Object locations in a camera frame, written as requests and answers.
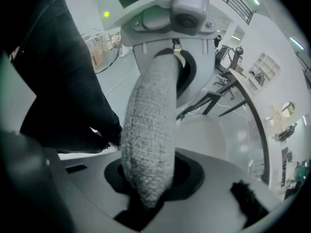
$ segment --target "gray textured fabric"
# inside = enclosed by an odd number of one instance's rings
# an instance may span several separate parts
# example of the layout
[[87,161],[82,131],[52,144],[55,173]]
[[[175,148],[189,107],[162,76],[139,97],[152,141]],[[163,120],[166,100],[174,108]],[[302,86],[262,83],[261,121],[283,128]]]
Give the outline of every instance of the gray textured fabric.
[[153,59],[127,106],[122,166],[146,209],[156,206],[173,181],[178,66],[172,54]]

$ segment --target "black slot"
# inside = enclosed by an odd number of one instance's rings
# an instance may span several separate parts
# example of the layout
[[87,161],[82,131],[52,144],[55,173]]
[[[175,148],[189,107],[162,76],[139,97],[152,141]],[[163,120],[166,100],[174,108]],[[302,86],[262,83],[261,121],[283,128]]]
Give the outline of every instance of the black slot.
[[81,171],[81,170],[86,169],[86,168],[87,168],[87,166],[85,166],[83,164],[77,164],[74,166],[67,167],[66,171],[67,171],[67,173],[74,173],[74,172]]

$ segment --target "cardboard box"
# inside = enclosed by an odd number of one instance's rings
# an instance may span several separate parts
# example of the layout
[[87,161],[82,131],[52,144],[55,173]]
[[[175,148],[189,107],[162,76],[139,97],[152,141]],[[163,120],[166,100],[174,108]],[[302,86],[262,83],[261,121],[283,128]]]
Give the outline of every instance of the cardboard box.
[[96,70],[103,63],[103,55],[101,54],[101,50],[96,47],[90,50],[89,53],[91,55],[93,68]]

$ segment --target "screw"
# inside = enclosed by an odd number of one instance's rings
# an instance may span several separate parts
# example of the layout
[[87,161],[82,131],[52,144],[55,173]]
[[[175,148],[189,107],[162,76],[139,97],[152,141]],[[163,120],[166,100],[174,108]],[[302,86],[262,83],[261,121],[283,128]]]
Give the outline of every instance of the screw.
[[213,23],[211,21],[208,21],[205,26],[207,26],[208,28],[213,27]]

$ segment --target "black pants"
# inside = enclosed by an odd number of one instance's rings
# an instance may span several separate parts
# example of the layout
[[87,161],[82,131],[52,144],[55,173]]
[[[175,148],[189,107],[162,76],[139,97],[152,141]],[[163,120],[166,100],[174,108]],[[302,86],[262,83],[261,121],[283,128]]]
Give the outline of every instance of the black pants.
[[37,95],[22,133],[61,152],[100,152],[108,141],[120,143],[119,118],[64,0],[56,0],[40,18],[16,69]]

